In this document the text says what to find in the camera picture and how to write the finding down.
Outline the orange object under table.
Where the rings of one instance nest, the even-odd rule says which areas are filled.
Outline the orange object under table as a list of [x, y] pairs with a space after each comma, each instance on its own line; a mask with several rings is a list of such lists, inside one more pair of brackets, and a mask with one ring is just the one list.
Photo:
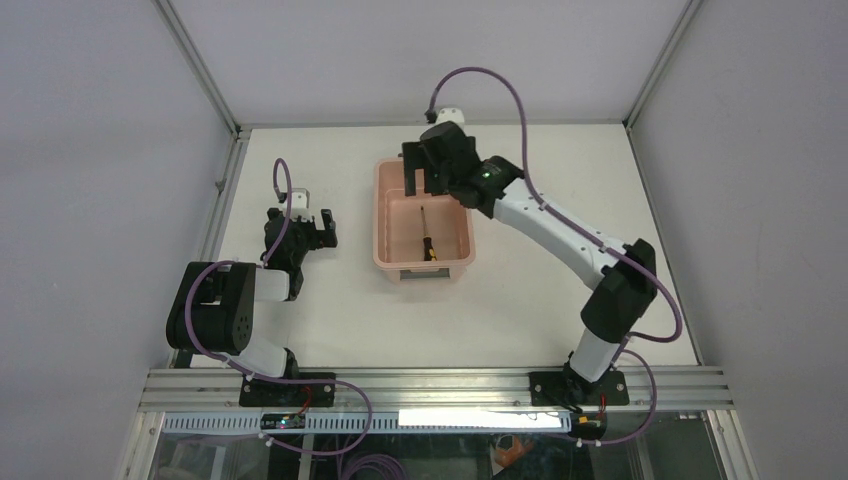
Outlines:
[[501, 435], [492, 443], [492, 462], [501, 469], [510, 467], [534, 449], [534, 442], [529, 437], [520, 435]]

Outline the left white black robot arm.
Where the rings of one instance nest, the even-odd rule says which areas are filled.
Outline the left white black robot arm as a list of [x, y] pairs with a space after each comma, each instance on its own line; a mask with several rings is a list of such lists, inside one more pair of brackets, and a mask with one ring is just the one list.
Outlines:
[[294, 353], [262, 338], [254, 329], [260, 302], [291, 302], [304, 283], [308, 253], [338, 246], [332, 211], [320, 211], [322, 227], [307, 209], [287, 217], [279, 208], [267, 212], [268, 250], [260, 265], [252, 262], [191, 262], [187, 265], [166, 320], [170, 347], [208, 355], [251, 378], [264, 378], [263, 394], [277, 406], [294, 403], [301, 392]]

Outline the aluminium mounting rail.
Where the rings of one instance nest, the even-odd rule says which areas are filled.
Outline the aluminium mounting rail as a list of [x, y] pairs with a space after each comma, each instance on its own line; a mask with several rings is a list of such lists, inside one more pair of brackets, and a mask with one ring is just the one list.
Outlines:
[[[543, 383], [531, 379], [532, 368], [400, 369], [339, 368], [331, 387], [334, 412], [361, 411], [371, 403], [377, 412], [417, 408], [536, 410], [553, 398], [560, 371], [546, 368]], [[641, 412], [654, 404], [660, 412], [732, 410], [734, 400], [723, 371], [706, 366], [635, 366], [620, 368], [623, 380], [614, 392], [628, 401], [605, 401], [611, 412]], [[153, 369], [148, 373], [138, 409], [141, 412], [233, 412], [252, 391], [231, 369]]]

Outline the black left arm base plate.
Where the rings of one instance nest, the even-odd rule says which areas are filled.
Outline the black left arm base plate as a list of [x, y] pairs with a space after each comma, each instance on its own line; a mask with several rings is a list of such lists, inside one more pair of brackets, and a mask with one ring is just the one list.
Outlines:
[[332, 372], [301, 373], [300, 380], [309, 384], [280, 384], [265, 380], [246, 378], [242, 381], [238, 405], [240, 407], [301, 408], [332, 407], [335, 401], [336, 374]]

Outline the pink plastic bin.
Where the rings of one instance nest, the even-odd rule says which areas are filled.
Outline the pink plastic bin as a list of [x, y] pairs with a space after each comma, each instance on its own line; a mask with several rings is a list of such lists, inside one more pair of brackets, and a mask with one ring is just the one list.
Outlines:
[[374, 168], [373, 261], [391, 281], [455, 280], [476, 259], [471, 212], [454, 198], [424, 192], [423, 174], [405, 194], [403, 160]]

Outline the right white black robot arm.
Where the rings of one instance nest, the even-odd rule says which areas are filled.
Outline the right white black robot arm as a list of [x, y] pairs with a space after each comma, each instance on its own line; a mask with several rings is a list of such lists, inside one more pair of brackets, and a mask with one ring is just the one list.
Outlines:
[[418, 140], [401, 145], [406, 195], [417, 190], [449, 195], [469, 210], [481, 212], [524, 234], [562, 261], [590, 289], [580, 312], [584, 331], [578, 346], [554, 382], [542, 383], [549, 398], [588, 405], [604, 389], [615, 354], [632, 327], [657, 296], [651, 281], [656, 252], [643, 239], [626, 244], [552, 213], [540, 193], [528, 186], [527, 173], [501, 156], [483, 160], [476, 140], [456, 122], [433, 125]]

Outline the yellow black screwdriver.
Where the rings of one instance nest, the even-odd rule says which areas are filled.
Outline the yellow black screwdriver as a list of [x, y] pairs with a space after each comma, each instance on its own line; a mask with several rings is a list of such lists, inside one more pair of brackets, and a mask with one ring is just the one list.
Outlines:
[[424, 206], [421, 206], [419, 208], [419, 210], [420, 210], [422, 232], [423, 232], [423, 235], [422, 235], [422, 243], [423, 243], [423, 249], [424, 249], [423, 258], [427, 262], [435, 261], [437, 259], [437, 254], [435, 252], [432, 237], [429, 233], [427, 219], [426, 219], [426, 211], [425, 211]]

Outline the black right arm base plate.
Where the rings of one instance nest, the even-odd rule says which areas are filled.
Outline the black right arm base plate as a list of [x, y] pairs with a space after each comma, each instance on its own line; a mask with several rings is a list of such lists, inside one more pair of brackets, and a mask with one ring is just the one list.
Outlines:
[[587, 383], [562, 370], [528, 373], [533, 406], [600, 407], [626, 406], [630, 396], [622, 372], [608, 370], [597, 382]]

